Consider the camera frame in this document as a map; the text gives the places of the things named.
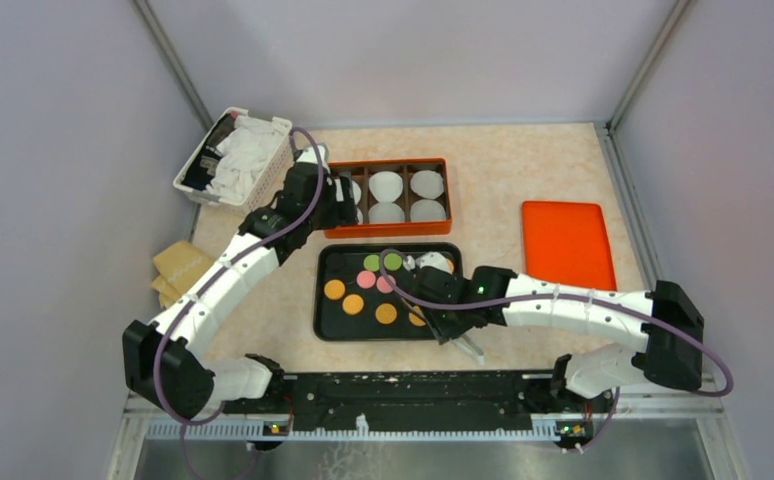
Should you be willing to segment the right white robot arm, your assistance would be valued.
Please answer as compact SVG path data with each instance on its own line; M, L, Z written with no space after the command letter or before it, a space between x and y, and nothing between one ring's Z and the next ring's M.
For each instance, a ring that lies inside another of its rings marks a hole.
M702 386L704 320L685 290L659 280L647 291L617 292L539 280L481 266L466 279L439 253L406 260L395 276L402 298L421 309L436 340L473 329L543 327L601 337L607 345L559 357L552 404L575 412L605 391L651 382L678 391Z

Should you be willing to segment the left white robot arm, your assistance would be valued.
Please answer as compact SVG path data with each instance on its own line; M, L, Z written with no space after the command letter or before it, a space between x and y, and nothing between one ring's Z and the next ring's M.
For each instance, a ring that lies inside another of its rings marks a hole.
M171 417L194 423L207 406L245 400L260 413L282 404L280 368L246 356L205 366L200 359L246 296L321 230L357 219L350 179L334 173L323 144L300 151L269 205L250 212L224 252L175 303L122 335L129 391Z

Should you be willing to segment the metal tongs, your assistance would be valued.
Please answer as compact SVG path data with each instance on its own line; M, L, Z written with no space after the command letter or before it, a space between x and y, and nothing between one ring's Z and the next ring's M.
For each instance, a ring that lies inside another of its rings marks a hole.
M484 350L468 334L462 334L457 338L450 339L448 343L469 356L478 366L486 365Z

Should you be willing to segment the orange cookie box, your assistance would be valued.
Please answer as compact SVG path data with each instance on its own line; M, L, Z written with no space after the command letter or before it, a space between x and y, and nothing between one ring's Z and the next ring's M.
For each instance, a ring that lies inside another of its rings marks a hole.
M357 223L325 232L330 239L446 235L453 208L446 160L408 158L332 162L351 178Z

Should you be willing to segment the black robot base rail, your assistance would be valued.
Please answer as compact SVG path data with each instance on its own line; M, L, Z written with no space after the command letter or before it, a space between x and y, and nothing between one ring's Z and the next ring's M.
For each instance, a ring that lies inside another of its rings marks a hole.
M585 399L549 370L287 373L226 415L260 423L259 445L284 440L540 441L576 450L615 405Z

